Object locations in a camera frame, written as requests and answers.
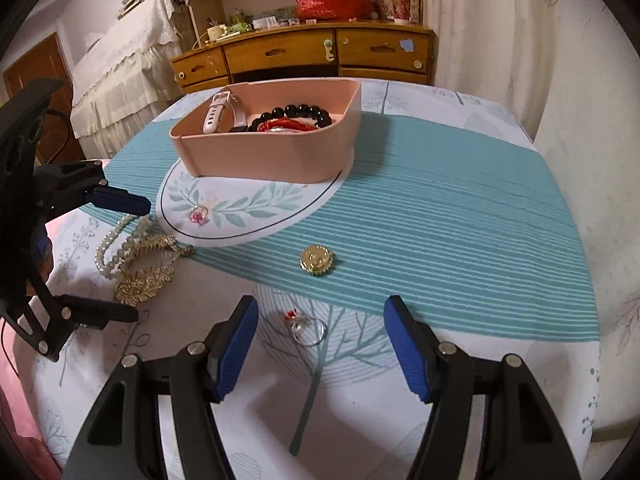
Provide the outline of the round gold brooch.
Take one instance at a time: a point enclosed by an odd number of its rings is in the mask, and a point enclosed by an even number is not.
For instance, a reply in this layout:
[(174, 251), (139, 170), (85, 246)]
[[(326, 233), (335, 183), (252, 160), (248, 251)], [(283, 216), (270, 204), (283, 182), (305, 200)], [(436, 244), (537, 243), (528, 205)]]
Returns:
[(305, 247), (299, 258), (300, 267), (311, 275), (322, 275), (329, 272), (333, 263), (333, 252), (326, 246), (318, 244)]

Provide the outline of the pink blanket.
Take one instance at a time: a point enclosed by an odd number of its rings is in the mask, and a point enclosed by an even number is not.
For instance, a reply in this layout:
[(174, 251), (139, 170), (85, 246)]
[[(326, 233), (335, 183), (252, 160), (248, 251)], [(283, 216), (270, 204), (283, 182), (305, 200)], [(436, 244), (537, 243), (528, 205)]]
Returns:
[(30, 469), (39, 479), (61, 479), (62, 472), (35, 422), (26, 396), (14, 356), (14, 329), (1, 321), (1, 420), (8, 428), (9, 436), (29, 462)]

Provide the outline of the white lace cover cloth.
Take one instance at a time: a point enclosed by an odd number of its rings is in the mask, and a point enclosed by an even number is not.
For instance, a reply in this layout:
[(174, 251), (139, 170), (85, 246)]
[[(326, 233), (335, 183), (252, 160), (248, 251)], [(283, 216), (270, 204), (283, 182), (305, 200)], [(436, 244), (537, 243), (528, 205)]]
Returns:
[(88, 159), (115, 156), (182, 96), (172, 68), (189, 39), (182, 18), (177, 0), (144, 0), (75, 66), (70, 123)]

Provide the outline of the pink plastic tray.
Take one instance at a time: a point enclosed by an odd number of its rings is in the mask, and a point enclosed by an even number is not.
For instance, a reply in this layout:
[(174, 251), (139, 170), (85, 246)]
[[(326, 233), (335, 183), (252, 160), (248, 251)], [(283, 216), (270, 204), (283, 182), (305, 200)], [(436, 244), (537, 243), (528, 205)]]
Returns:
[(298, 78), (230, 84), (244, 105), (243, 132), (204, 133), (212, 98), (170, 130), (194, 177), (293, 183), (334, 178), (352, 162), (361, 122), (361, 84), (348, 78)]

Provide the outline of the floral teal bedspread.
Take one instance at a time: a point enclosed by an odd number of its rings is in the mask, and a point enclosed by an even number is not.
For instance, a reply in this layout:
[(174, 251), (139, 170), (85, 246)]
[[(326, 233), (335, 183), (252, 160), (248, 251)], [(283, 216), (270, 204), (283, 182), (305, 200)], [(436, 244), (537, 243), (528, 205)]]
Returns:
[[(400, 479), (430, 410), (409, 391), (383, 323), (389, 296), (471, 356), (518, 354), (578, 462), (598, 405), (599, 341), (582, 242), (542, 157), (500, 106), (369, 82), (352, 169), (326, 185), (195, 179), (151, 122), (106, 167), (194, 245), (134, 325), (78, 330), (58, 362), (15, 348), (28, 403), (60, 468), (126, 353), (152, 360), (203, 338), (244, 295), (260, 323), (215, 415), (243, 479)], [(329, 248), (322, 275), (299, 265)], [(283, 315), (326, 323), (293, 340)]]

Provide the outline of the wooden desk with drawers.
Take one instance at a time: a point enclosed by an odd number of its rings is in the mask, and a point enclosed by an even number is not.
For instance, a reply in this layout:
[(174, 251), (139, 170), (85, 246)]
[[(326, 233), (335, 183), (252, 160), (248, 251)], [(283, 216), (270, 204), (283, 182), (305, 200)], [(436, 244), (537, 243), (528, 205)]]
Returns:
[(431, 29), (382, 22), (327, 22), (246, 32), (171, 61), (186, 93), (238, 82), (348, 77), (434, 84)]

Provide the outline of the red patterned cup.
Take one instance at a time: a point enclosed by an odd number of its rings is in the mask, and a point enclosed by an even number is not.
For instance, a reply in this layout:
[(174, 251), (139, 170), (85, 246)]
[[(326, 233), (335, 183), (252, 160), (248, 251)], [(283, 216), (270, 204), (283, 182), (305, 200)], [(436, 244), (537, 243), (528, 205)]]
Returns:
[(411, 0), (392, 0), (393, 20), (396, 24), (411, 23)]

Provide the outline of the white floral curtain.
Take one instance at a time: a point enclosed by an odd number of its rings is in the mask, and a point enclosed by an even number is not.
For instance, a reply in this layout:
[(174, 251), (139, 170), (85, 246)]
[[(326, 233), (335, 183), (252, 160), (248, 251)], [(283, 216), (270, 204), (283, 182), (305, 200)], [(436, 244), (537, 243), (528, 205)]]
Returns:
[(507, 107), (558, 182), (602, 334), (594, 429), (639, 420), (639, 57), (604, 0), (423, 0), (435, 82)]

